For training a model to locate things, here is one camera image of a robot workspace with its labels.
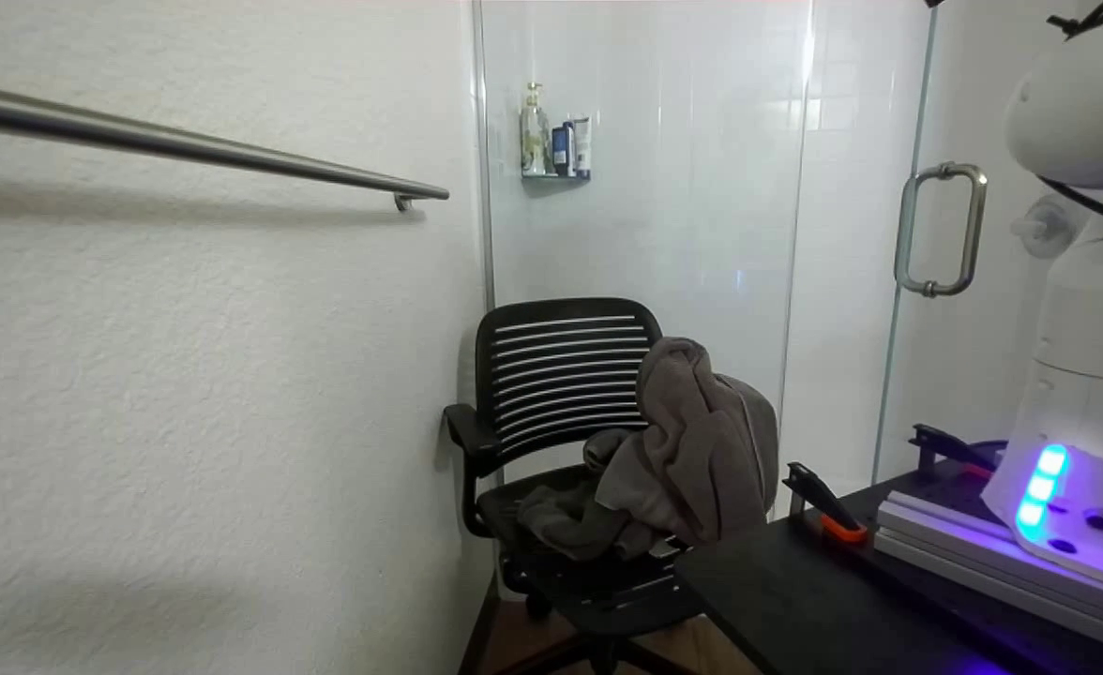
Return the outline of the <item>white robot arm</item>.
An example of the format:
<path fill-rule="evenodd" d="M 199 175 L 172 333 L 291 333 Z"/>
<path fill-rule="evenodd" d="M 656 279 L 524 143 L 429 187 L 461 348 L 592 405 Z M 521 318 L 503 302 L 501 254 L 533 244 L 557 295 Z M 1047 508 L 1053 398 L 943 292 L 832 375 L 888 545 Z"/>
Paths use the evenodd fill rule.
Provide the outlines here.
<path fill-rule="evenodd" d="M 1026 403 L 982 502 L 1032 557 L 1103 578 L 1103 18 L 1022 80 L 1011 149 L 1083 225 L 1047 272 Z"/>

